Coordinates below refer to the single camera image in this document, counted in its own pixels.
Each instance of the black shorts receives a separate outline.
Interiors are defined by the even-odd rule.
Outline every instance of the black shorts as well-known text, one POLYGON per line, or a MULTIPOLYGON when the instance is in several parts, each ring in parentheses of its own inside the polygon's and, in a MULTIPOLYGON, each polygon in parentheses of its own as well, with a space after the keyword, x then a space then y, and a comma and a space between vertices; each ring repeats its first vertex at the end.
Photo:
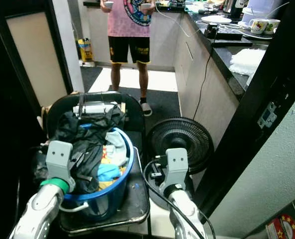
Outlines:
POLYGON ((150 63, 149 37, 115 37, 109 36, 109 54, 112 63, 127 63, 128 46, 133 63, 150 63))

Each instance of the laundry basket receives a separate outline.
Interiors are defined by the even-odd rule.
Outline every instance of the laundry basket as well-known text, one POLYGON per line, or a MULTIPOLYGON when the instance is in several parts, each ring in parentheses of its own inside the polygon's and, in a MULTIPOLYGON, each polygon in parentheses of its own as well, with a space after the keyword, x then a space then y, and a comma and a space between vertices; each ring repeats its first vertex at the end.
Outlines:
POLYGON ((79 195, 66 194, 60 207, 61 211, 73 213, 77 217, 89 221, 103 221, 112 216, 121 205, 127 177, 134 162, 134 151, 131 140, 122 130, 113 128, 112 131, 118 131, 126 145, 126 157, 129 157, 129 160, 125 172, 112 185, 102 191, 79 195))

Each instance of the kitchen cabinet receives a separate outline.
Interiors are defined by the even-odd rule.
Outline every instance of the kitchen cabinet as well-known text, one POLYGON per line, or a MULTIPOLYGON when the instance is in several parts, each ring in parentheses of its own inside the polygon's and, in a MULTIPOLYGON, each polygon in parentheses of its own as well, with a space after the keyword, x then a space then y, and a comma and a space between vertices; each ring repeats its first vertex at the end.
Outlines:
MULTIPOLYGON (((182 13, 166 12, 167 16, 180 22, 182 13)), ((94 59, 98 64, 109 65, 109 46, 107 37, 107 14, 100 8, 88 7, 90 35, 94 59)), ((158 12, 153 13, 151 22, 149 69, 174 71, 174 59, 179 27, 177 24, 158 12)), ((127 57, 131 63, 130 52, 127 57)))
MULTIPOLYGON (((198 35, 193 34, 195 30, 187 14, 182 19, 182 27, 191 37, 185 36, 183 32, 179 33, 175 55, 175 72, 182 115, 192 119, 204 81, 209 52, 198 35)), ((209 131, 215 148, 238 105, 238 100, 211 58, 195 120, 209 131)))

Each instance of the pink t-shirt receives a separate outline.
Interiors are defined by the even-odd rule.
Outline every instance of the pink t-shirt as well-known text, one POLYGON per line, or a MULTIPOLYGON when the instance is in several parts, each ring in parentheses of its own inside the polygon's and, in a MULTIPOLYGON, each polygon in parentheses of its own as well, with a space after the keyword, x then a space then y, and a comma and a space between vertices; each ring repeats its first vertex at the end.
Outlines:
POLYGON ((107 34, 109 36, 149 37, 150 15, 141 12, 144 0, 113 0, 108 14, 107 34))

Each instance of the white cup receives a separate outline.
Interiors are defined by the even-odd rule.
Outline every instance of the white cup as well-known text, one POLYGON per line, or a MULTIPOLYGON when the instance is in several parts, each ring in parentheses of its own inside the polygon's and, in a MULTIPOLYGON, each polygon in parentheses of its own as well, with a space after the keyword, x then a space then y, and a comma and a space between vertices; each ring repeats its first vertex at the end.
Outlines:
POLYGON ((150 8, 151 7, 151 4, 150 3, 142 3, 141 4, 141 9, 144 10, 144 9, 147 9, 147 8, 150 8))
POLYGON ((262 34, 266 29, 268 20, 262 18, 255 18, 249 21, 249 26, 251 26, 251 32, 254 34, 262 34))
POLYGON ((107 8, 112 9, 113 2, 112 2, 112 1, 105 1, 105 2, 104 2, 104 6, 106 6, 107 8))
POLYGON ((267 19, 267 20, 268 20, 268 24, 263 33, 272 35, 274 34, 274 29, 279 26, 280 20, 277 20, 277 19, 267 19))

